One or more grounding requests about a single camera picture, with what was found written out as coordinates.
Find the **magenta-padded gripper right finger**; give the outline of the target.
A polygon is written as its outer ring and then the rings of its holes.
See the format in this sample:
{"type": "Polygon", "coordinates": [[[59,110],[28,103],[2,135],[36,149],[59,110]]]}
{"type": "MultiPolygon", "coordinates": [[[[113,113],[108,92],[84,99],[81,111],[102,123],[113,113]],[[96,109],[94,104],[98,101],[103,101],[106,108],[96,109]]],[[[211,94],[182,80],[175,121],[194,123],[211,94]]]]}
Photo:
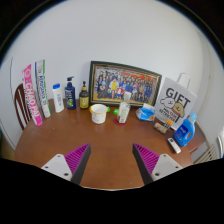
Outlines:
{"type": "Polygon", "coordinates": [[[133,144],[133,155],[145,185],[182,169],[168,154],[157,154],[137,143],[133,144]]]}

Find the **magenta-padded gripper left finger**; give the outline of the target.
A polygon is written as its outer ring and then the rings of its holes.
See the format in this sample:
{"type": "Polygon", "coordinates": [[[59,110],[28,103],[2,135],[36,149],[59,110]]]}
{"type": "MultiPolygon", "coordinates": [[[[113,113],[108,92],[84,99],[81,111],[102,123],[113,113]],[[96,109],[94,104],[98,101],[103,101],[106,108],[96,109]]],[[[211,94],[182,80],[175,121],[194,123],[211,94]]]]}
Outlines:
{"type": "Polygon", "coordinates": [[[70,151],[66,155],[56,154],[42,166],[42,169],[79,185],[90,154],[91,144],[87,143],[70,151]]]}

